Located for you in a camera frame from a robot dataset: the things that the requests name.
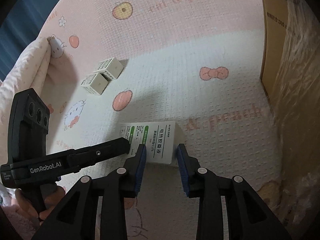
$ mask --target clear plastic film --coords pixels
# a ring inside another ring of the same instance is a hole
[[[269,98],[283,154],[275,213],[298,239],[320,208],[320,24],[305,0],[287,2],[284,48]]]

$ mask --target folded blanket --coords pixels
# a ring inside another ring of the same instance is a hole
[[[38,95],[44,84],[51,47],[46,38],[38,37],[21,53],[13,69],[0,86],[0,165],[7,163],[8,125],[15,93],[34,88]]]

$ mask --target curtain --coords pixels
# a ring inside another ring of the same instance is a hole
[[[34,41],[59,0],[18,0],[0,27],[0,79]]]

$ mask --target bedsheet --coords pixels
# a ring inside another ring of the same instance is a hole
[[[281,155],[259,79],[262,0],[60,0],[40,34],[51,45],[41,94],[51,112],[48,153],[113,139],[119,122],[176,121],[203,167],[243,176],[277,205]],[[124,70],[101,96],[88,94],[81,80],[111,57]],[[69,190],[123,162],[60,184]],[[147,164],[140,194],[126,203],[129,239],[195,239],[197,210],[177,168]]]

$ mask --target white box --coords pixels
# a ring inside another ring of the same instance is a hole
[[[106,80],[100,73],[96,73],[86,76],[82,81],[81,86],[91,94],[101,95],[108,83],[108,80]]]
[[[136,154],[140,143],[146,145],[147,162],[177,166],[176,151],[179,143],[184,143],[182,129],[174,122],[119,123],[116,136],[130,142],[127,158]]]
[[[115,80],[118,78],[123,68],[123,65],[113,57],[99,62],[93,73],[100,73],[108,80]]]

